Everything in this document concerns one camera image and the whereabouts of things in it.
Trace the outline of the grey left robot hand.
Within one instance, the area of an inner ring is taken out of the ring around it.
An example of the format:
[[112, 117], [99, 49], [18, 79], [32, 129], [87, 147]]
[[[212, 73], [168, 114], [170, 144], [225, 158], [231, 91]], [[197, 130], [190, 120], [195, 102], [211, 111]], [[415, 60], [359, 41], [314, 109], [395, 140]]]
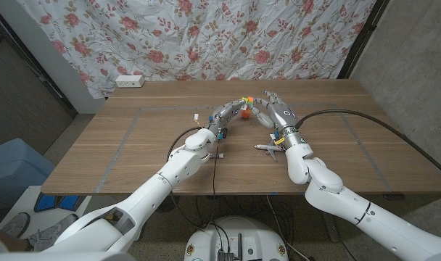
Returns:
[[238, 99], [219, 106], [214, 110], [207, 129], [215, 136], [218, 136], [220, 131], [226, 127], [227, 123], [237, 115], [240, 108], [246, 104], [247, 102], [245, 100]]

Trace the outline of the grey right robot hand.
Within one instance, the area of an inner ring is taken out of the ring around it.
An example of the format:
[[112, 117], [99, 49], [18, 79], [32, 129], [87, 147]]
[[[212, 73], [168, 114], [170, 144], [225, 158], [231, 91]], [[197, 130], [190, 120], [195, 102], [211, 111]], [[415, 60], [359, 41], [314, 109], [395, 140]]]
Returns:
[[304, 144], [305, 140], [295, 128], [298, 120], [291, 107], [272, 91], [264, 91], [264, 94], [267, 96], [266, 99], [253, 99], [254, 105], [260, 104], [268, 112], [268, 115], [261, 112], [258, 119], [263, 121], [262, 124], [265, 127], [274, 128], [278, 132], [280, 138], [283, 139], [281, 144], [285, 149]]

